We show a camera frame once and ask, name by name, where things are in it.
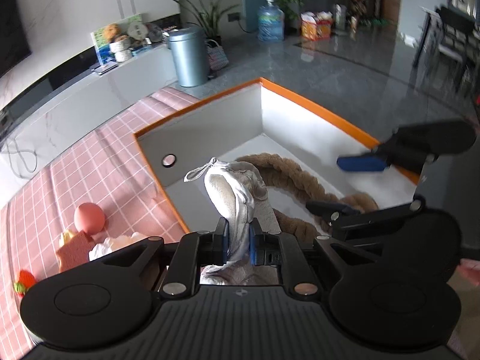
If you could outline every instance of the plush toy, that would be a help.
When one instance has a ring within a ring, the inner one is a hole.
[[[102,231],[105,214],[95,203],[82,203],[75,209],[73,223],[78,231],[84,231],[92,236]]]
[[[111,43],[115,37],[119,36],[122,30],[116,23],[109,24],[103,29],[103,37],[108,43]]]
[[[66,245],[70,240],[75,237],[75,232],[66,229],[63,233],[60,234],[60,239],[58,240],[58,246],[61,248],[63,245]]]
[[[28,271],[21,270],[18,273],[18,281],[15,282],[13,288],[21,298],[25,295],[25,293],[34,285],[37,284],[37,280],[35,277]]]

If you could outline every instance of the shoelace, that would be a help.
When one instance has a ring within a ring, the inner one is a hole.
[[[205,173],[208,169],[210,169],[216,162],[217,162],[217,159],[215,157],[212,157],[212,159],[209,162],[207,162],[205,165],[189,171],[183,178],[183,182],[188,183],[189,181],[194,181],[198,179],[203,173]]]

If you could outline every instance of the wall outlet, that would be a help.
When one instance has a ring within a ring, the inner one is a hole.
[[[229,13],[227,18],[229,21],[240,21],[240,12]]]

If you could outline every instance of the pink checkered mat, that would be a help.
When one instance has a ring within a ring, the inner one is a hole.
[[[27,269],[38,280],[59,272],[59,237],[66,228],[74,229],[79,204],[95,202],[104,210],[105,236],[138,231],[179,241],[183,230],[157,190],[133,133],[197,101],[172,88],[141,99],[76,142],[1,210],[0,359],[17,359],[33,346],[13,290],[18,271]]]

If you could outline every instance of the pink ball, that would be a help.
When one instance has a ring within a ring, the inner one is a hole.
[[[75,209],[73,223],[78,231],[94,235],[102,231],[105,225],[105,214],[95,203],[82,203]]]

